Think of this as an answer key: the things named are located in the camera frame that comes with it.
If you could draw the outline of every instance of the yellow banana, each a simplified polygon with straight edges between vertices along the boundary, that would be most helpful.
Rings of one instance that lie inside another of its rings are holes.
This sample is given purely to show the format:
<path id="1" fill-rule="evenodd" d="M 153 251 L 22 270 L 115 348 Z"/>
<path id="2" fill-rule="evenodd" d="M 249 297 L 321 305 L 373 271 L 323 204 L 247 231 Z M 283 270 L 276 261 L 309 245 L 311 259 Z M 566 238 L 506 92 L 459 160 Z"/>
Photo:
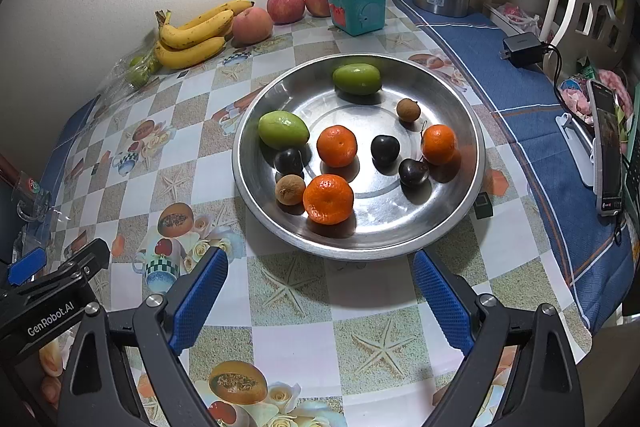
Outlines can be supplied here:
<path id="1" fill-rule="evenodd" d="M 194 26 L 197 26 L 198 24 L 206 21 L 207 19 L 211 19 L 214 15 L 217 15 L 224 10 L 233 10 L 234 15 L 238 15 L 242 13 L 244 10 L 246 10 L 247 8 L 250 8 L 251 6 L 253 6 L 254 4 L 255 3 L 253 1 L 247 1 L 247 0 L 235 0 L 235 1 L 225 2 L 220 6 L 216 6 L 215 8 L 212 8 L 211 10 L 204 12 L 202 15 L 198 15 L 195 19 L 190 20 L 186 24 L 183 24 L 182 26 L 178 26 L 178 29 L 188 30 L 189 28 L 193 28 Z"/>
<path id="2" fill-rule="evenodd" d="M 172 70 L 181 70 L 212 57 L 224 47 L 224 37 L 212 37 L 186 50 L 173 50 L 162 41 L 158 41 L 154 47 L 154 53 L 163 66 Z"/>
<path id="3" fill-rule="evenodd" d="M 233 19 L 229 21 L 229 24 L 226 27 L 226 30 L 223 33 L 220 33 L 220 36 L 224 37 L 226 42 L 229 42 L 232 38 L 234 38 L 234 20 Z"/>
<path id="4" fill-rule="evenodd" d="M 179 30 L 169 24 L 171 19 L 171 11 L 169 10 L 166 13 L 166 17 L 162 12 L 156 12 L 156 18 L 160 28 L 160 40 L 171 48 L 184 50 L 212 37 L 222 35 L 226 31 L 227 25 L 234 18 L 234 13 L 232 10 L 222 11 L 188 30 Z"/>

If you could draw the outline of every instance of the tablecloth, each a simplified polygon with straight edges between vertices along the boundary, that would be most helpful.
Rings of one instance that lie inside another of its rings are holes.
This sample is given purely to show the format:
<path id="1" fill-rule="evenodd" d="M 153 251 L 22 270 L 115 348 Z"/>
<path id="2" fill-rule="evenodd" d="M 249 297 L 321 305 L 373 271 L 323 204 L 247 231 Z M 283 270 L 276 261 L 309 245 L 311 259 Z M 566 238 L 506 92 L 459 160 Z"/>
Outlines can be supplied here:
<path id="1" fill-rule="evenodd" d="M 506 35 L 482 14 L 452 20 L 420 10 L 412 0 L 394 1 L 471 80 L 488 110 L 487 129 L 499 128 L 527 175 L 564 281 L 585 325 L 596 333 L 631 286 L 640 244 L 628 215 L 617 245 L 616 218 L 596 212 L 595 194 L 582 184 L 556 125 L 563 110 L 552 84 L 537 67 L 518 69 L 499 60 Z"/>
<path id="2" fill-rule="evenodd" d="M 267 398 L 247 408 L 258 427 L 296 427 L 313 408 L 319 418 L 313 425 L 415 427 L 462 361 L 414 286 L 411 256 L 338 263 L 292 251 L 236 191 L 230 149 L 255 94 L 295 65 L 352 52 L 389 54 L 428 68 L 453 84 L 481 121 L 483 190 L 494 216 L 476 219 L 471 211 L 431 251 L 476 292 L 494 293 L 507 306 L 555 305 L 576 360 L 591 347 L 520 164 L 436 42 L 390 0 L 384 29 L 357 38 L 328 19 L 306 16 L 276 26 L 265 42 L 227 46 L 203 64 L 160 76 L 97 117 L 94 108 L 68 154 L 47 245 L 48 270 L 94 237 L 110 245 L 110 267 L 92 281 L 107 310 L 139 305 L 151 293 L 147 281 L 156 287 L 164 280 L 149 279 L 151 271 L 185 273 L 205 247 L 223 247 L 228 279 L 198 340 L 180 359 L 207 406 L 218 399 L 207 383 L 214 366 L 226 360 L 255 365 L 269 385 Z M 193 214 L 193 226 L 163 244 L 169 255 L 154 255 L 162 212 L 175 203 L 188 207 L 183 211 L 187 219 Z M 66 347 L 72 340 L 72 331 L 62 339 Z M 139 354 L 132 350 L 130 357 L 151 420 L 165 425 Z M 502 396 L 513 351 L 503 359 L 476 425 L 490 422 Z"/>

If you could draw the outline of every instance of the black plum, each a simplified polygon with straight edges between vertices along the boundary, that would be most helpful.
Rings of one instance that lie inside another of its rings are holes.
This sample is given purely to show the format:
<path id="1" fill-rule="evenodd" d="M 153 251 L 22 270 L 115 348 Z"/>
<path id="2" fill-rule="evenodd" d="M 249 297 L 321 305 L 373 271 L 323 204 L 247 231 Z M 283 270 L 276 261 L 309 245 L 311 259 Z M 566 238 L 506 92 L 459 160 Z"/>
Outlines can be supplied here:
<path id="1" fill-rule="evenodd" d="M 293 147 L 279 151 L 273 158 L 273 166 L 280 174 L 300 174 L 302 172 L 302 154 Z"/>
<path id="2" fill-rule="evenodd" d="M 371 156 L 376 165 L 391 165 L 400 153 L 400 142 L 394 136 L 380 134 L 371 140 Z"/>
<path id="3" fill-rule="evenodd" d="M 419 187 L 429 177 L 429 168 L 426 163 L 404 159 L 398 168 L 400 182 L 407 187 Z"/>

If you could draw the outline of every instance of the checkered tablecloth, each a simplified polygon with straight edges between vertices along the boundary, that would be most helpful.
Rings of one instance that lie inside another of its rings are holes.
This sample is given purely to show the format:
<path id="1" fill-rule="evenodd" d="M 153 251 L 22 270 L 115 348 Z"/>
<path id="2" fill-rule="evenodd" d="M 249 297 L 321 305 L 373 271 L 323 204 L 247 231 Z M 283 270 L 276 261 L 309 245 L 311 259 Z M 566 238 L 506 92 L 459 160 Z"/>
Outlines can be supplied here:
<path id="1" fill-rule="evenodd" d="M 204 64 L 161 76 L 96 116 L 98 104 L 68 156 L 47 245 L 49 270 L 94 237 L 113 245 L 109 269 L 92 286 L 107 310 L 135 307 L 150 291 L 143 274 L 133 270 L 134 257 L 154 248 L 162 211 L 187 203 L 197 223 L 175 248 L 196 259 L 193 252 L 203 241 L 220 245 L 230 265 L 196 344 L 180 359 L 207 405 L 216 400 L 209 374 L 225 360 L 254 364 L 269 385 L 286 384 L 298 395 L 289 405 L 298 408 L 274 412 L 268 397 L 260 405 L 263 416 L 254 414 L 259 423 L 273 413 L 262 423 L 269 427 L 295 427 L 286 416 L 300 413 L 310 400 L 326 404 L 331 427 L 421 425 L 462 361 L 414 286 L 411 256 L 337 263 L 292 251 L 252 216 L 236 191 L 231 147 L 255 93 L 296 65 L 353 52 L 388 54 L 429 68 L 463 94 L 481 121 L 483 190 L 494 216 L 479 220 L 471 211 L 431 251 L 476 292 L 493 293 L 507 306 L 555 305 L 576 360 L 591 347 L 526 177 L 487 108 L 444 52 L 391 1 L 385 28 L 357 38 L 330 19 L 307 16 L 275 27 L 265 42 L 240 50 L 228 46 Z M 143 123 L 153 131 L 140 138 Z M 122 166 L 126 160 L 133 161 L 132 169 Z M 140 357 L 131 356 L 138 381 L 145 370 Z M 502 380 L 494 381 L 478 425 L 486 425 L 499 401 Z M 144 403 L 153 422 L 165 425 L 155 397 Z"/>

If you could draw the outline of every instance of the metal bowl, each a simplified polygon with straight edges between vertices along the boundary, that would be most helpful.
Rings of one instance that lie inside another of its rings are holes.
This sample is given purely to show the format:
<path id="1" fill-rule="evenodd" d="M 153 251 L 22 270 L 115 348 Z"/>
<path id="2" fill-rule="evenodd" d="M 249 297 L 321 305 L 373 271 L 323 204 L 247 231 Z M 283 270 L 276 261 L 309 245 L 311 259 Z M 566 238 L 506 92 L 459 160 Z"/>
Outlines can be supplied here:
<path id="1" fill-rule="evenodd" d="M 333 71 L 362 62 L 380 70 L 382 90 L 370 96 L 337 90 Z M 402 124 L 396 116 L 402 98 L 420 105 L 422 115 L 414 124 Z M 276 201 L 274 151 L 258 137 L 258 120 L 274 110 L 298 115 L 309 128 L 303 150 L 307 184 L 323 173 L 340 174 L 350 182 L 355 194 L 350 219 L 332 227 L 317 225 L 301 205 L 286 207 Z M 404 158 L 421 158 L 420 131 L 424 124 L 435 123 L 453 129 L 460 154 L 447 166 L 432 168 L 429 182 L 418 190 L 407 190 L 400 184 L 398 164 Z M 319 134 L 336 124 L 351 129 L 358 141 L 356 159 L 342 169 L 329 168 L 316 152 Z M 376 169 L 370 155 L 371 140 L 379 134 L 400 142 L 398 159 L 384 171 Z M 331 55 L 287 71 L 263 89 L 236 131 L 232 165 L 244 203 L 279 238 L 331 259 L 373 261 L 425 247 L 468 213 L 484 175 L 484 139 L 469 103 L 431 72 L 385 55 Z"/>

